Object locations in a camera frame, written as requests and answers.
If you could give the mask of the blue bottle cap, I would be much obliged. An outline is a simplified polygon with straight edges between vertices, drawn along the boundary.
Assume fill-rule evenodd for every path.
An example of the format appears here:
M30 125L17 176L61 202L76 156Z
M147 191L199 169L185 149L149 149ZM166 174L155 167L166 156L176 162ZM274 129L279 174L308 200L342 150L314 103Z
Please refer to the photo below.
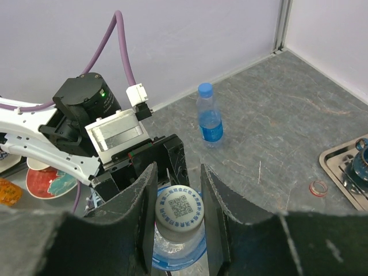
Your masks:
M213 86L211 83L202 83L198 86L198 93L201 98L210 98L213 96Z

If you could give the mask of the white bottle cap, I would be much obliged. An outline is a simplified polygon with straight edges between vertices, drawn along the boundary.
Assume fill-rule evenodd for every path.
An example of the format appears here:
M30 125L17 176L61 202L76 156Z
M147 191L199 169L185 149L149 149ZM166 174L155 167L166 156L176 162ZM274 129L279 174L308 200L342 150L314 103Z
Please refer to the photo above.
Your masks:
M163 238L173 243L190 240L202 225L204 203L198 191L184 185L163 189L155 204L155 224Z

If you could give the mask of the labelled clear water bottle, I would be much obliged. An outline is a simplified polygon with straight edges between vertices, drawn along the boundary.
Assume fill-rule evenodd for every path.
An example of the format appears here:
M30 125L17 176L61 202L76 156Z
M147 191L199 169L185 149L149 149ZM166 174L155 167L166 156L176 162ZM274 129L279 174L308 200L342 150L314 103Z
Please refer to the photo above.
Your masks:
M158 189L158 195L167 187ZM195 236L184 243L173 243L166 240L161 236L155 224L152 267L170 272L183 270L198 261L204 253L206 253L204 219Z

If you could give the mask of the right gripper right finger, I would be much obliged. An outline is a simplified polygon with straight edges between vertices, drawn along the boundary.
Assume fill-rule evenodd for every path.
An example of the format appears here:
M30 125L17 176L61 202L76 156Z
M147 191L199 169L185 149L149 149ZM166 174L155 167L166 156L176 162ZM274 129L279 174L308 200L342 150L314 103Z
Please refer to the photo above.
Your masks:
M201 191L210 275L367 274L366 213L271 213L205 164Z

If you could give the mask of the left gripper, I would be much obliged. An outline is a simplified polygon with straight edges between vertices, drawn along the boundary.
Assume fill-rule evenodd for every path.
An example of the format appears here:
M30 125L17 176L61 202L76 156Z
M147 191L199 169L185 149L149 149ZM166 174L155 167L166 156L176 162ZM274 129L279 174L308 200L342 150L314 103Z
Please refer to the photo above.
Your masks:
M146 139L112 156L91 181L91 188L108 201L132 185L155 162L158 184L189 186L183 141L176 135Z

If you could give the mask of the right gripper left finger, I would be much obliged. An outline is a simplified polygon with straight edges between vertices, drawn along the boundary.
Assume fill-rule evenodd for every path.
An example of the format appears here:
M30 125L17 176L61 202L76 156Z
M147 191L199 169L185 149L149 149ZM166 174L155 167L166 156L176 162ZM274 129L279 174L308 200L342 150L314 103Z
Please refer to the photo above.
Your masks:
M2 275L150 275L158 167L80 218L1 208Z

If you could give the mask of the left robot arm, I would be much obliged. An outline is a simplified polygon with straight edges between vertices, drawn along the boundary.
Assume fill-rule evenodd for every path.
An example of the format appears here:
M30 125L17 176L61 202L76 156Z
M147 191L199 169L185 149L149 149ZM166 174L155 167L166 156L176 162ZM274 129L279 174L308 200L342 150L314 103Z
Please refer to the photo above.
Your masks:
M150 138L152 115L142 84L127 88L131 108L96 73L67 79L52 106L32 111L27 102L1 109L1 150L38 160L69 174L108 201L155 163L161 184L190 184L184 145L177 135Z

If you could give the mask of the blue tinted plastic bottle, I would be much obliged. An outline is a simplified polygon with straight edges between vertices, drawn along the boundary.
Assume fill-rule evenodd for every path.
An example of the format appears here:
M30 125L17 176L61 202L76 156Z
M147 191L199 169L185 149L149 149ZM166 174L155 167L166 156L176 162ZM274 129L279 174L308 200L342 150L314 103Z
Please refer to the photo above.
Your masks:
M224 130L214 92L210 98L201 98L198 93L196 107L202 140L210 148L218 147L224 138Z

